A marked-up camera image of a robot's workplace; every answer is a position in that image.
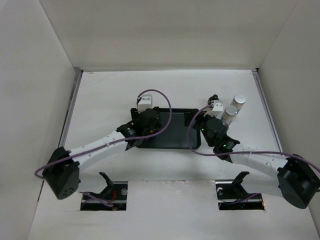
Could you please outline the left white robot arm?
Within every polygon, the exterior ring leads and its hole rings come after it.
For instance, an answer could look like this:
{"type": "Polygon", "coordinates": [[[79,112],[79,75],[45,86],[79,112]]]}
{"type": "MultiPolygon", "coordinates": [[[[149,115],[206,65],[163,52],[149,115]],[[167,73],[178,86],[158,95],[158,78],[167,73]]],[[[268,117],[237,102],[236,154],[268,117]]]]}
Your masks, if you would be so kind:
{"type": "Polygon", "coordinates": [[[84,186],[80,175],[86,168],[139,146],[161,127],[160,112],[148,108],[99,140],[70,150],[57,148],[43,167],[42,177],[58,200],[66,199],[84,186]]]}

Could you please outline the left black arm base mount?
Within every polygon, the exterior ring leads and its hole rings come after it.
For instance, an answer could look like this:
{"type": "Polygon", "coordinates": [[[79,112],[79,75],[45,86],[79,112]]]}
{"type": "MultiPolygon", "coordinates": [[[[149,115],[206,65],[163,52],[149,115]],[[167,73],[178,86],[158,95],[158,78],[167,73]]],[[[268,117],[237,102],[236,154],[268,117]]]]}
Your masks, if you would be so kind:
{"type": "Polygon", "coordinates": [[[105,187],[98,193],[85,191],[82,194],[81,211],[125,211],[127,209],[128,182],[112,181],[104,172],[99,172],[105,187]]]}

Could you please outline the black top grinder bottle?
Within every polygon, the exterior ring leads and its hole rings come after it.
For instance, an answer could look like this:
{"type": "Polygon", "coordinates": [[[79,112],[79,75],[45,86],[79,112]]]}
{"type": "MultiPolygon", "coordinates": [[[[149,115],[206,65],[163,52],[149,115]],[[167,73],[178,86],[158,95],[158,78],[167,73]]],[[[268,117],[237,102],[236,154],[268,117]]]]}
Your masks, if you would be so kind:
{"type": "Polygon", "coordinates": [[[211,97],[208,98],[207,100],[207,104],[208,105],[213,105],[215,103],[215,101],[218,101],[219,97],[217,94],[212,95],[211,97]]]}

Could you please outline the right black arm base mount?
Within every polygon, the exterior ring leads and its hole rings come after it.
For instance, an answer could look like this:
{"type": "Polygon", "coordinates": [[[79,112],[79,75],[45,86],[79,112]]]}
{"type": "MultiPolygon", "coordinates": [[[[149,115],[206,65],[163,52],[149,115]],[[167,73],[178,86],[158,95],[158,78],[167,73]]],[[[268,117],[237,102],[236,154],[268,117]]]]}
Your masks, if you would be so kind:
{"type": "Polygon", "coordinates": [[[215,182],[220,211],[265,210],[261,193],[248,193],[242,186],[248,171],[240,172],[234,179],[215,182]]]}

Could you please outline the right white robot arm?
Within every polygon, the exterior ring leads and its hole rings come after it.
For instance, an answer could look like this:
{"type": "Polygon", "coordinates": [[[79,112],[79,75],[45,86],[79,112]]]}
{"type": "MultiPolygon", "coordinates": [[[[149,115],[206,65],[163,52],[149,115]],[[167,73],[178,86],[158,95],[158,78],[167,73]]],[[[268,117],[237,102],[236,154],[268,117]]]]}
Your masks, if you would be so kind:
{"type": "Polygon", "coordinates": [[[190,131],[200,131],[209,147],[211,157],[230,164],[247,166],[265,177],[240,173],[234,180],[232,192],[238,198],[248,194],[283,197],[292,206],[305,209],[320,191],[319,167],[303,157],[276,151],[257,151],[227,135],[228,125],[210,116],[204,110],[193,109],[184,113],[184,125],[190,131]]]}

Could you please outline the silver lid shaker blue label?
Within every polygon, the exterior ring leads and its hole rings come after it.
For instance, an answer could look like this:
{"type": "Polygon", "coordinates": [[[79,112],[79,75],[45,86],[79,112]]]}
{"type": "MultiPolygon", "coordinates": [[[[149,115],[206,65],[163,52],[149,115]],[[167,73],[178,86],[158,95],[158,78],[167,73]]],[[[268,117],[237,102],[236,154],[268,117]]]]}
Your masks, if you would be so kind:
{"type": "Polygon", "coordinates": [[[231,105],[237,109],[237,112],[239,112],[242,109],[245,103],[246,97],[241,94],[236,94],[231,101],[231,105]]]}

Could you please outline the black plastic tray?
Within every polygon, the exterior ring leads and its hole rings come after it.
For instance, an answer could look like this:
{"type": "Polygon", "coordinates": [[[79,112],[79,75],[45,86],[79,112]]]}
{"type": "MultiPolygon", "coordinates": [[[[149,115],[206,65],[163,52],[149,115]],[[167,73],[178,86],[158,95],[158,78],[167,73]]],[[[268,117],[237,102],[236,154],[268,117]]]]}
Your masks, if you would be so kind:
{"type": "Polygon", "coordinates": [[[173,108],[169,126],[166,130],[138,145],[139,149],[188,150],[188,142],[193,149],[201,146],[201,133],[184,125],[184,112],[197,112],[197,108],[173,108]]]}

